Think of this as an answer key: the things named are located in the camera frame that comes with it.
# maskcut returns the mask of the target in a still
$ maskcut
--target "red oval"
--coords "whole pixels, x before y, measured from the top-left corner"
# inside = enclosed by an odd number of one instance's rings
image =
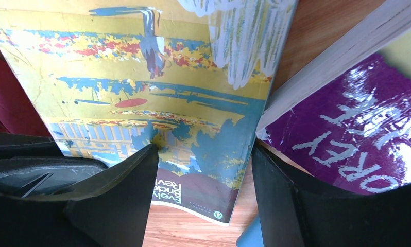
[[[116,107],[136,107],[138,105],[141,104],[145,104],[146,102],[148,102],[148,100],[146,99],[127,99],[127,100],[123,100],[117,104],[115,104],[114,106]]]

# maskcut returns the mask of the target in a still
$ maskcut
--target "blue object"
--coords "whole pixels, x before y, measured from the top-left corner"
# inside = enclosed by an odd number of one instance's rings
[[[236,241],[237,247],[263,247],[262,228],[260,218],[257,215],[249,227]]]

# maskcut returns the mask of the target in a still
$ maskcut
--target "purple book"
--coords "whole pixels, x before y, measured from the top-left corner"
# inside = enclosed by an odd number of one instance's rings
[[[384,3],[321,54],[324,64],[314,60],[280,89],[257,132],[313,176],[361,194],[411,183],[411,9],[403,19],[386,23],[392,32],[384,31],[385,37],[376,36],[375,29],[349,42],[368,19],[393,11],[391,3]],[[378,38],[384,43],[371,46]],[[341,67],[346,71],[338,73]],[[335,79],[322,82],[329,75]],[[320,86],[307,97],[296,93],[304,99],[280,98],[293,95],[297,83],[310,87],[310,80]],[[290,107],[283,110],[286,104]]]

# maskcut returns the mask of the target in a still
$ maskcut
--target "yellow book cover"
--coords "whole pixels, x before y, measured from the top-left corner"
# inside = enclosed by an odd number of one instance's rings
[[[156,143],[153,203],[228,224],[295,7],[0,1],[0,49],[64,155]]]

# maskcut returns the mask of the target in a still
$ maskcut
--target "wooden table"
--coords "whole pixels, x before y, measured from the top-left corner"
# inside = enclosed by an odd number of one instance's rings
[[[276,90],[384,0],[300,0],[272,86]],[[249,165],[229,227],[202,220],[184,211],[151,207],[144,247],[227,247],[257,214]]]

